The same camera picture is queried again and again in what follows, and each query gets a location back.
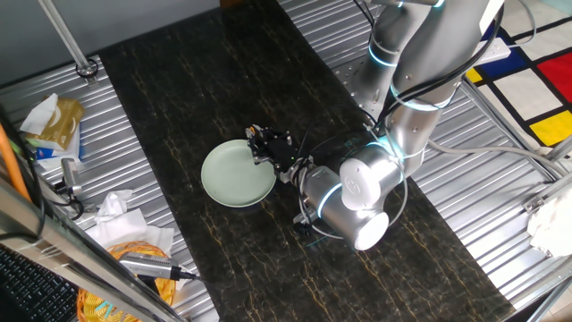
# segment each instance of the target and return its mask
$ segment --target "metal rail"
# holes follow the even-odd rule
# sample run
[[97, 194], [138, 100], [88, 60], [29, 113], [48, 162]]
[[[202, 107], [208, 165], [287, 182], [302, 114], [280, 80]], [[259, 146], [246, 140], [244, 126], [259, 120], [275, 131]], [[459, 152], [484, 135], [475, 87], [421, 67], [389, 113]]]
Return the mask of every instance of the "metal rail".
[[81, 52], [78, 43], [73, 38], [72, 33], [65, 24], [65, 21], [63, 21], [60, 13], [55, 8], [52, 0], [38, 0], [38, 2], [42, 6], [42, 9], [44, 9], [44, 13], [46, 13], [47, 18], [52, 22], [52, 25], [54, 25], [55, 30], [60, 35], [60, 38], [68, 48], [68, 51], [70, 51], [73, 60], [78, 65], [78, 74], [86, 79], [89, 86], [96, 85], [97, 78], [95, 76], [95, 72], [97, 72], [97, 67], [94, 68], [86, 56]]
[[[0, 232], [39, 231], [40, 211], [0, 180]], [[2, 243], [81, 288], [145, 322], [184, 321], [108, 252], [49, 205], [37, 241], [12, 238]]]

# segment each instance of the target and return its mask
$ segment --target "corrugated metal surface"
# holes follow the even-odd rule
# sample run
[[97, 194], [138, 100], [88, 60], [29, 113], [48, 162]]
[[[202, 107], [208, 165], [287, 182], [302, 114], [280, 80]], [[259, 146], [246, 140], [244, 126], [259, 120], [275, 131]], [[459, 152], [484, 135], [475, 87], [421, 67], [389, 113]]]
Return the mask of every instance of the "corrugated metal surface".
[[[85, 154], [79, 166], [83, 184], [79, 198], [85, 203], [99, 206], [109, 191], [133, 190], [128, 208], [140, 208], [149, 225], [173, 228], [172, 257], [191, 272], [197, 273], [197, 266], [107, 77], [105, 67], [99, 57], [92, 58], [100, 66], [97, 86], [88, 87], [75, 73], [75, 65], [69, 65], [0, 90], [0, 104], [9, 113], [11, 121], [20, 127], [30, 109], [43, 96], [56, 93], [62, 97], [77, 98], [86, 109], [80, 124], [80, 144]], [[49, 182], [59, 182], [62, 170], [57, 168], [42, 175]], [[77, 224], [87, 229], [95, 223], [93, 216], [84, 216]], [[199, 281], [187, 282], [176, 293], [173, 306], [182, 316], [193, 321], [218, 321], [210, 296]]]
[[[346, 75], [365, 56], [369, 31], [353, 2], [290, 0], [281, 4], [340, 81], [351, 82]], [[333, 13], [334, 7], [340, 10]], [[516, 146], [490, 104], [469, 85], [463, 84], [462, 89], [432, 138], [452, 148]], [[509, 153], [467, 156], [428, 149], [424, 164], [412, 177], [515, 308], [570, 275], [569, 258], [546, 258], [530, 246], [529, 215], [522, 204], [544, 189], [549, 179], [528, 159]]]
[[[279, 0], [296, 27], [333, 68], [366, 54], [370, 24], [350, 0]], [[372, 15], [378, 7], [370, 6]]]
[[[465, 84], [463, 91], [445, 110], [432, 138], [452, 148], [516, 146], [471, 88]], [[511, 153], [451, 155], [428, 149], [413, 179], [517, 309], [526, 304], [523, 295], [535, 297], [546, 290], [534, 283], [566, 259], [546, 258], [530, 246], [530, 216], [522, 205], [549, 184], [536, 165]], [[559, 279], [544, 282], [544, 287], [554, 286]]]

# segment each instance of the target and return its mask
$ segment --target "white cloth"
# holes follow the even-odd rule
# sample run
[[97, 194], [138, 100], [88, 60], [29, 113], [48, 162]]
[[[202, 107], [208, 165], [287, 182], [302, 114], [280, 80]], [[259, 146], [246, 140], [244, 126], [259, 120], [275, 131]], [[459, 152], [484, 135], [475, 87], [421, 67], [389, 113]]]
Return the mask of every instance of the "white cloth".
[[99, 211], [97, 211], [96, 223], [99, 225], [106, 221], [113, 220], [127, 211], [127, 200], [131, 198], [133, 191], [111, 191], [105, 196], [105, 200]]
[[122, 242], [143, 241], [160, 248], [170, 257], [174, 229], [147, 226], [141, 210], [136, 209], [101, 222], [86, 230], [86, 233], [103, 248]]
[[553, 257], [572, 254], [572, 187], [542, 206], [528, 221], [530, 244]]
[[40, 135], [52, 118], [57, 105], [57, 95], [52, 94], [29, 112], [28, 117], [21, 124], [20, 131]]

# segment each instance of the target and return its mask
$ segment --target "tissue paper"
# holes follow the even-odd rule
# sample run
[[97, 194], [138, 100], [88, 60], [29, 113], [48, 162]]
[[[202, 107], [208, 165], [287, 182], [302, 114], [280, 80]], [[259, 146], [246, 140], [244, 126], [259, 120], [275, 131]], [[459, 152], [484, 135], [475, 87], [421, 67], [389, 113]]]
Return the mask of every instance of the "tissue paper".
[[40, 135], [55, 111], [57, 95], [52, 94], [29, 112], [28, 117], [21, 124], [20, 131]]

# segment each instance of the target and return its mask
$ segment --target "white plate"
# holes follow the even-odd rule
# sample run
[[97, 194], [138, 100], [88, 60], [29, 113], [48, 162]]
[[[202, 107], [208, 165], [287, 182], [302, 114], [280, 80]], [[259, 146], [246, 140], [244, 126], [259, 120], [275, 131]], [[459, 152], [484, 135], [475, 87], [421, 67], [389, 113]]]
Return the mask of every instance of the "white plate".
[[230, 140], [214, 148], [206, 156], [200, 176], [212, 199], [234, 208], [256, 204], [276, 182], [270, 163], [254, 165], [246, 140]]

